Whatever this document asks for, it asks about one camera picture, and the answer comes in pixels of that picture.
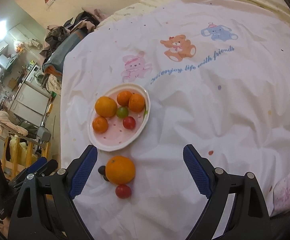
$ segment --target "large orange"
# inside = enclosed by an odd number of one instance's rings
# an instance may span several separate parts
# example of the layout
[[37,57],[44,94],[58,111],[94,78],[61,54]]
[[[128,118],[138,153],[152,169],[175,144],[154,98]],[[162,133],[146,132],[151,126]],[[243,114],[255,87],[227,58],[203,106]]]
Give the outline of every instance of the large orange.
[[93,120],[92,127],[95,132],[104,133],[108,129],[108,122],[106,118],[99,116]]
[[128,102],[128,107],[131,111],[139,113],[144,109],[145,99],[139,94],[133,94]]
[[131,96],[132,96],[132,92],[122,91],[116,97],[117,103],[121,106],[128,106],[128,102]]
[[117,104],[114,99],[100,97],[95,103],[95,111],[102,117],[112,117],[116,114]]
[[114,156],[105,167],[107,179],[116,185],[127,184],[135,177],[135,165],[126,157]]

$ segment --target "washing machine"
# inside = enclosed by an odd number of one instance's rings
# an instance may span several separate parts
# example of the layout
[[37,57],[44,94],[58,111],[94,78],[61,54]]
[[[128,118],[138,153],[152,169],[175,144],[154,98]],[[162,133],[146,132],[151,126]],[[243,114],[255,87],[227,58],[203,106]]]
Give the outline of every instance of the washing machine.
[[46,89],[43,89],[41,87],[43,76],[44,76],[43,70],[38,65],[35,65],[34,68],[32,68],[29,75],[27,76],[25,84],[35,89],[42,95],[50,97],[50,93]]

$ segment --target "white oval plate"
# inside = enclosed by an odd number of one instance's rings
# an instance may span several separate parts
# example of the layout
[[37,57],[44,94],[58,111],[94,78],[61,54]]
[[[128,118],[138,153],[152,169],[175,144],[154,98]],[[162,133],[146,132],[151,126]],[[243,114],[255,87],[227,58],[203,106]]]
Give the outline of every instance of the white oval plate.
[[133,83],[124,83],[108,90],[103,96],[111,97],[116,101],[117,94],[124,90],[142,95],[145,99],[145,108],[139,114],[129,111],[129,116],[132,116],[136,120],[134,130],[124,128],[123,120],[115,115],[114,117],[107,118],[109,127],[102,134],[95,133],[93,130],[92,122],[98,116],[95,108],[93,108],[88,117],[88,136],[91,143],[99,150],[111,152],[123,149],[140,135],[148,121],[150,100],[147,91],[143,87]]

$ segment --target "green grape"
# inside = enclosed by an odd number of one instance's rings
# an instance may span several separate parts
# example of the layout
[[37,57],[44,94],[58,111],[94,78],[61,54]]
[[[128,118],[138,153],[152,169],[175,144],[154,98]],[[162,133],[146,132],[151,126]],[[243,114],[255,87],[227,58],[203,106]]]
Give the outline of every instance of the green grape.
[[121,106],[117,109],[116,115],[118,118],[125,118],[128,116],[128,108],[126,106]]

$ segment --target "kitchen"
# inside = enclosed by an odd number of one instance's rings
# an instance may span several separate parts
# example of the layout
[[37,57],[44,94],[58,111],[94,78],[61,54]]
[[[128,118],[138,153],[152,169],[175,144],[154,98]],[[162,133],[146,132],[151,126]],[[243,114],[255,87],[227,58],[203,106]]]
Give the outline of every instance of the kitchen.
[[51,100],[41,87],[45,29],[14,0],[0,0],[0,110],[39,127]]

